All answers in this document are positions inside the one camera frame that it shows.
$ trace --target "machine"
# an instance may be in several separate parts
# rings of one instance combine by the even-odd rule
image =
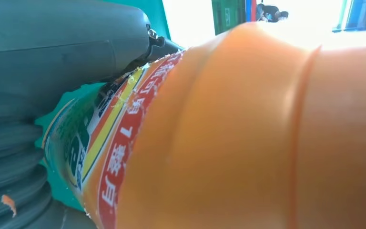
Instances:
[[[96,0],[0,0],[0,229],[94,229],[84,212],[51,196],[42,129],[64,92],[117,78],[182,49],[138,8]]]

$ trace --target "orange plastic bottle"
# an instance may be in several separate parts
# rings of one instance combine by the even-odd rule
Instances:
[[[271,26],[241,25],[123,84],[139,86],[104,150],[89,164],[89,141],[76,156],[92,169],[75,193],[99,228],[366,228],[366,33],[300,45]]]

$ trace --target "yellow label stripe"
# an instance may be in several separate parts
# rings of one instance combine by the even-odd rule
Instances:
[[[137,72],[135,72],[134,75],[141,75],[142,71],[143,71],[143,69],[140,69]],[[85,157],[85,160],[83,163],[82,179],[84,179],[86,177],[91,166],[93,165],[94,161],[96,160],[96,157],[100,152],[100,149],[102,148],[104,142],[106,141],[107,136],[109,135],[109,133],[111,131],[113,123],[117,119],[117,116],[120,113],[122,107],[124,106],[124,103],[127,101],[128,97],[130,96],[132,90],[134,89],[134,87],[138,83],[138,81],[139,81],[139,78],[130,77],[127,81],[127,85],[126,85],[125,89],[119,96],[117,103],[113,107],[108,108],[108,109],[111,109],[112,111],[109,114],[109,117],[107,118],[106,122],[104,123],[99,134],[97,135],[97,138],[93,142],[89,152],[87,152],[87,154],[86,154],[86,157]]]

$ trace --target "teal surface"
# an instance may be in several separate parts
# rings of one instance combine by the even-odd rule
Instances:
[[[151,22],[152,28],[156,30],[158,35],[170,38],[162,0],[110,0],[110,2],[131,5],[142,9],[147,14]],[[73,98],[83,96],[88,92],[97,89],[101,85],[102,83],[84,85],[74,92],[65,93],[55,110],[48,115],[36,120],[36,124],[41,125],[45,131],[50,125],[54,116],[68,101]],[[36,142],[36,146],[41,146],[41,139]],[[79,204],[78,200],[75,198],[71,190],[67,188],[66,184],[63,182],[60,176],[54,173],[53,170],[50,168],[47,168],[47,170],[48,181],[51,184],[53,197],[63,202],[65,205],[83,210],[83,207]]]

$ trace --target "ribbed rubber hose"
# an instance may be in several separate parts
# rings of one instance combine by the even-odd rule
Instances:
[[[84,212],[52,199],[46,168],[39,165],[43,150],[34,146],[42,129],[14,110],[2,115],[10,107],[0,104],[0,229],[95,229]],[[15,201],[15,217],[2,195]]]

